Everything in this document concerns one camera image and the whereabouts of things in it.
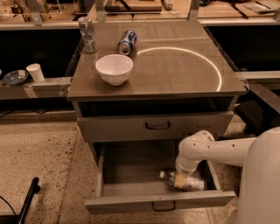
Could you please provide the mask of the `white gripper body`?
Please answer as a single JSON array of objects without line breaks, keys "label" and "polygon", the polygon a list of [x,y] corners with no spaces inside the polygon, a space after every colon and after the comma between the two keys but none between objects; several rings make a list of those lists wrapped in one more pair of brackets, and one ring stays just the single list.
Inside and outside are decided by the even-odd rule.
[{"label": "white gripper body", "polygon": [[200,161],[192,161],[186,157],[183,157],[181,154],[178,154],[175,161],[175,168],[177,172],[192,175],[197,170]]}]

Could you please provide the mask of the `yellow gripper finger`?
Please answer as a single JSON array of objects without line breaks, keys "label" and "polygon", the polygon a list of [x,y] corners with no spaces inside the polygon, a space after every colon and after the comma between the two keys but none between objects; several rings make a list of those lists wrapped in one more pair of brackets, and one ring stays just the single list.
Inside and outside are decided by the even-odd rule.
[{"label": "yellow gripper finger", "polygon": [[187,178],[184,175],[177,174],[174,180],[175,187],[184,187],[186,185]]}]

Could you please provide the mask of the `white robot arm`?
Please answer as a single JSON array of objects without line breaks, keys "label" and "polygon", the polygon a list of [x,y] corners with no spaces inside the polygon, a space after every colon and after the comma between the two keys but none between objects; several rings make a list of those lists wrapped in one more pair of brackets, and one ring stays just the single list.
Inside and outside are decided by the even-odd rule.
[{"label": "white robot arm", "polygon": [[280,224],[280,128],[257,137],[216,141],[202,130],[178,145],[176,169],[192,174],[202,160],[242,168],[237,224]]}]

